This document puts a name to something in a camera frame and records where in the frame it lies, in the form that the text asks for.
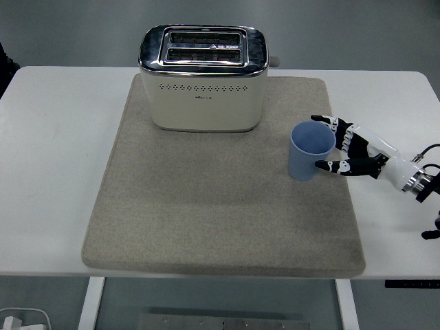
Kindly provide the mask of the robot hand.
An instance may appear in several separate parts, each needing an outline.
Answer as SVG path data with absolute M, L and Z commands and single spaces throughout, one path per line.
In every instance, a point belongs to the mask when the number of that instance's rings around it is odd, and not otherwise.
M 315 162 L 315 167 L 342 176 L 386 179 L 398 190 L 409 190 L 410 179 L 419 169 L 404 160 L 390 143 L 363 126 L 341 118 L 312 115 L 311 119 L 332 130 L 335 147 L 347 156 L 341 161 L 319 160 Z

